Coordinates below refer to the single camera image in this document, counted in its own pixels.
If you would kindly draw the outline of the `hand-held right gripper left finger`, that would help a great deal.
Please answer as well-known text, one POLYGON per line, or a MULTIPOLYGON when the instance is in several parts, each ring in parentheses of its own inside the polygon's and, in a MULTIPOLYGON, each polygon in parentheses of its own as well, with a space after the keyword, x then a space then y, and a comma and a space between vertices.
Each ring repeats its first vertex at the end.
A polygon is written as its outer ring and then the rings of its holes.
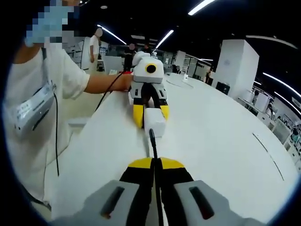
POLYGON ((82 225, 145 225, 153 179, 153 158, 133 161, 119 180, 108 182, 85 200, 82 225))

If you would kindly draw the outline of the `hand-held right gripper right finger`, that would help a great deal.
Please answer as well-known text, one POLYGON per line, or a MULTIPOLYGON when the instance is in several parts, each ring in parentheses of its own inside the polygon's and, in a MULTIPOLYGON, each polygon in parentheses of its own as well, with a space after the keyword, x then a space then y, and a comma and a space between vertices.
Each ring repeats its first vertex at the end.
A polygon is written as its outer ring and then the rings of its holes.
POLYGON ((170 226, 236 226, 238 216, 229 201, 185 166, 169 158, 156 161, 156 178, 170 226))

